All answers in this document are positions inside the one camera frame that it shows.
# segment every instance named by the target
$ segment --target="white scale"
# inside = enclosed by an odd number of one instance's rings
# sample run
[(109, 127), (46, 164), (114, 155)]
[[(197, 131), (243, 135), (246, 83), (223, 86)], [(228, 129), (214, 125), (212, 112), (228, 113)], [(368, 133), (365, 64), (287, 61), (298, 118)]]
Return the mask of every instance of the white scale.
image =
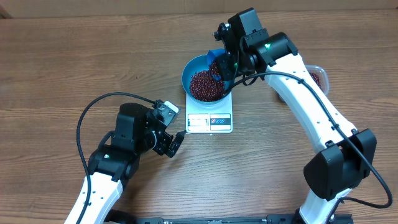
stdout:
[(220, 102), (201, 104), (186, 94), (185, 130), (188, 133), (231, 133), (232, 92)]

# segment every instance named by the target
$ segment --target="blue bowl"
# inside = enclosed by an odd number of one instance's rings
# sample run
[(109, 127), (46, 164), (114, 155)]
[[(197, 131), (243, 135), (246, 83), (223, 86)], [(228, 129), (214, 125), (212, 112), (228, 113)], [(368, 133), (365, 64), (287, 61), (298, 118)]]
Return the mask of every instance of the blue bowl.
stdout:
[[(191, 61), (189, 61), (187, 63), (187, 65), (184, 68), (184, 71), (182, 72), (182, 86), (183, 86), (185, 92), (196, 102), (204, 104), (204, 105), (213, 105), (213, 104), (220, 102), (227, 95), (224, 95), (221, 99), (213, 101), (213, 102), (204, 102), (204, 101), (195, 99), (195, 97), (192, 96), (191, 91), (189, 90), (189, 85), (192, 80), (192, 76), (194, 76), (194, 74), (196, 72), (201, 72), (203, 70), (208, 70), (208, 69), (209, 69), (209, 66), (208, 66), (208, 61), (207, 61), (207, 55), (200, 55), (200, 56), (195, 57), (194, 59), (192, 59)], [(228, 87), (230, 85), (232, 85), (232, 83), (233, 83), (233, 80), (224, 81), (225, 90), (228, 89)]]

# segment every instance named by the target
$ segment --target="digital kitchen scale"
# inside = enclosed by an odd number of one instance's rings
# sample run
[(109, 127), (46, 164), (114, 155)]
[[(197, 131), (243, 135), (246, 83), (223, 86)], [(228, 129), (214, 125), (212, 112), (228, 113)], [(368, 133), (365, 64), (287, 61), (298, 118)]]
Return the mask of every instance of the digital kitchen scale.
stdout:
[[(182, 72), (182, 86), (186, 95), (185, 130), (188, 133), (231, 133), (232, 120), (232, 92), (214, 102), (196, 100), (190, 93), (190, 82), (196, 72), (208, 70), (215, 54), (224, 53), (224, 49), (211, 50), (208, 55), (200, 55), (192, 59)], [(224, 82), (225, 88), (233, 80)]]
[(204, 105), (187, 94), (185, 130), (188, 133), (231, 133), (232, 92), (212, 105)]

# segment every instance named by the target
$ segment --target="wood grain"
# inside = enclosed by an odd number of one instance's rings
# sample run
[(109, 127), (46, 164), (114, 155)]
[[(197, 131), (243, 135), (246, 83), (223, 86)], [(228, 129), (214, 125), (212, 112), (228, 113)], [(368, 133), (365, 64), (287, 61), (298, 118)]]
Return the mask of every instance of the wood grain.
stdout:
[(7, 18), (395, 9), (398, 0), (0, 0)]
[[(181, 72), (221, 47), (211, 34), (232, 14), (114, 16), (0, 21), (0, 223), (63, 223), (84, 172), (75, 144), (83, 108), (111, 91), (170, 100), (183, 108)], [(271, 34), (286, 32), (306, 64), (329, 76), (329, 99), (358, 129), (377, 136), (374, 165), (398, 196), (398, 11), (267, 12)], [(90, 109), (81, 140), (86, 157), (114, 128), (120, 104)], [(148, 152), (115, 205), (139, 217), (252, 217), (292, 213), (308, 186), (314, 156), (299, 123), (261, 82), (233, 92), (234, 131), (188, 135), (173, 159)], [(386, 200), (371, 176), (352, 193)], [(396, 223), (398, 208), (347, 203), (356, 223)]]

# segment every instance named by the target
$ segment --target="blue scoop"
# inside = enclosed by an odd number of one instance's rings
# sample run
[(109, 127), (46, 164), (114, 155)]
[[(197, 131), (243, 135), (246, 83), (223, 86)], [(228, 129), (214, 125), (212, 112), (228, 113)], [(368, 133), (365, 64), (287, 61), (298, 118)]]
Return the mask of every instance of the blue scoop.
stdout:
[[(214, 60), (216, 60), (216, 58), (219, 55), (222, 55), (225, 53), (225, 49), (215, 49), (215, 50), (209, 50), (209, 52), (207, 52), (207, 65), (211, 65), (211, 63), (213, 63)], [(215, 74), (211, 74), (211, 76), (215, 79), (215, 80), (220, 80), (221, 79), (221, 75), (215, 75)]]

